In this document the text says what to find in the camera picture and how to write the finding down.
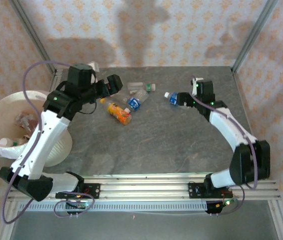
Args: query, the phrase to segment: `gray marble surface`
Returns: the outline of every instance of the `gray marble surface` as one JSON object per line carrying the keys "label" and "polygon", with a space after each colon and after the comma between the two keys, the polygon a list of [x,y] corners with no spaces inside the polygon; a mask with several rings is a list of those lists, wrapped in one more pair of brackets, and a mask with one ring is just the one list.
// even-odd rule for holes
{"label": "gray marble surface", "polygon": [[[98,102],[92,115],[77,114],[68,130],[73,139],[69,156],[46,173],[72,171],[82,176],[104,174],[204,173],[229,167],[233,152],[227,141],[195,108],[182,109],[164,98],[165,92],[188,92],[191,75],[213,81],[216,100],[249,130],[242,102],[229,67],[137,67],[101,69],[126,83],[155,83],[156,91],[128,125],[122,125]],[[85,105],[90,112],[93,105]]]}

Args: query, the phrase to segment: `water bottle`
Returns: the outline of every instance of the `water bottle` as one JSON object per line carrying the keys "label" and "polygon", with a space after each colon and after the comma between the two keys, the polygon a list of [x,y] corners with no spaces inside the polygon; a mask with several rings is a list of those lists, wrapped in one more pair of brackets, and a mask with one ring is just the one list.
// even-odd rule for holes
{"label": "water bottle", "polygon": [[132,120],[132,115],[130,115],[129,109],[125,109],[125,110],[121,109],[111,99],[102,98],[100,100],[100,103],[105,106],[107,112],[109,112],[112,116],[114,116],[122,124],[127,125]]}
{"label": "water bottle", "polygon": [[129,110],[131,111],[137,111],[141,104],[148,98],[149,94],[143,90],[140,89],[136,92],[134,96],[127,96],[122,93],[117,93],[113,97],[127,105]]}
{"label": "water bottle", "polygon": [[156,85],[150,84],[150,83],[143,83],[141,81],[139,82],[129,82],[127,84],[127,88],[130,94],[135,94],[138,90],[146,90],[147,92],[155,91]]}
{"label": "water bottle", "polygon": [[169,99],[169,102],[171,104],[177,106],[177,92],[173,92],[173,93],[166,92],[164,96],[165,98]]}

